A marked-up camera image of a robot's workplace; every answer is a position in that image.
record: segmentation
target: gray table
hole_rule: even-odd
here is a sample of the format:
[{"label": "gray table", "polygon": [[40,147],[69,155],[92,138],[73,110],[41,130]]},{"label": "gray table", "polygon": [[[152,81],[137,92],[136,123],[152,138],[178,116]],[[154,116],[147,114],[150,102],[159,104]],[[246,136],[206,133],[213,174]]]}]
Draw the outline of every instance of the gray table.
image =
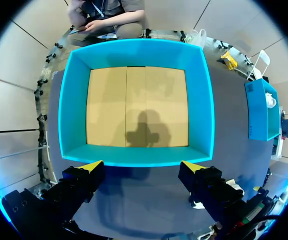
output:
[{"label": "gray table", "polygon": [[[226,179],[235,179],[252,197],[261,186],[272,153],[273,141],[248,139],[246,80],[209,63],[215,104],[215,144],[211,161]],[[84,163],[61,158],[58,143],[58,99],[63,71],[54,74],[48,107],[48,141],[57,178],[69,166]],[[178,166],[106,167],[106,179],[90,203],[74,216],[88,232],[127,239],[160,239],[206,229],[214,221],[205,209],[193,209],[188,192],[178,179]]]}]

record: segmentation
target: white chair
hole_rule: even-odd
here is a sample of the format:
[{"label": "white chair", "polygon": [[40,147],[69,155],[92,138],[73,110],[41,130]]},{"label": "white chair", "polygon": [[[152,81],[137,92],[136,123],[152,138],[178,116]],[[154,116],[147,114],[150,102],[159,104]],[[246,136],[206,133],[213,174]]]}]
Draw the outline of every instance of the white chair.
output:
[{"label": "white chair", "polygon": [[[258,63],[259,58],[261,58],[261,59],[263,60],[263,62],[267,65],[263,73],[261,73],[261,72],[256,68],[256,65],[257,65],[257,63]],[[269,58],[269,56],[267,55],[267,53],[266,53],[264,50],[261,50],[260,53],[259,53],[259,56],[258,56],[258,58],[257,58],[257,61],[256,61],[256,63],[254,64],[253,69],[251,70],[251,72],[249,73],[249,75],[248,75],[248,77],[247,77],[247,80],[248,80],[248,78],[250,78],[250,75],[251,75],[252,73],[254,73],[254,76],[255,76],[255,79],[256,79],[256,80],[257,80],[257,79],[262,79],[262,78],[263,78],[263,75],[265,74],[265,71],[267,70],[267,68],[268,68],[268,66],[269,66],[269,64],[270,64],[270,58]]]}]

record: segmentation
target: cyan box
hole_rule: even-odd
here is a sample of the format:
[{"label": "cyan box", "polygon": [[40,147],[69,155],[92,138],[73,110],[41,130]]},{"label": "cyan box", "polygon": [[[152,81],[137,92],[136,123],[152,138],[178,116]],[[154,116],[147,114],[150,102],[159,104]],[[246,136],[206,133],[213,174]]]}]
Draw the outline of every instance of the cyan box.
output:
[{"label": "cyan box", "polygon": [[[188,146],[115,147],[86,144],[86,100],[90,71],[111,67],[161,67],[185,71]],[[161,167],[211,160],[215,116],[212,86],[200,47],[160,39],[126,39],[71,52],[59,98],[59,145],[63,158],[84,163],[103,160],[119,167]]]},{"label": "cyan box", "polygon": [[[281,116],[277,91],[265,80],[258,79],[245,84],[248,115],[249,139],[269,141],[279,135]],[[267,107],[266,93],[271,93],[277,103]]]}]

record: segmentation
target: person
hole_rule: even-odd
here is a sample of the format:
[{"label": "person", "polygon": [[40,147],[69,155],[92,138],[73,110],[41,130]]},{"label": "person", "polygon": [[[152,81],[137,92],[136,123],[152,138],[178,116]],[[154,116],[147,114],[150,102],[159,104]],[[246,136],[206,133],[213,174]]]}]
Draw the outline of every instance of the person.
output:
[{"label": "person", "polygon": [[134,39],[143,35],[143,0],[72,0],[67,13],[72,25],[86,28],[69,35],[73,45],[83,47],[90,44],[92,38],[112,32],[118,39]]}]

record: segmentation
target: lanyard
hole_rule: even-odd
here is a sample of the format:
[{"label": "lanyard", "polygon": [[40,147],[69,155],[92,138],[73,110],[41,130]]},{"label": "lanyard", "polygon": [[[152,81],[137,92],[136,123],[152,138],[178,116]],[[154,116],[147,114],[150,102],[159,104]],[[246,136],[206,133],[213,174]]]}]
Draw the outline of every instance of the lanyard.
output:
[{"label": "lanyard", "polygon": [[99,10],[99,8],[92,2],[94,8],[98,11],[98,13],[101,15],[101,17],[103,18],[104,17],[104,14],[102,13],[101,10]]}]

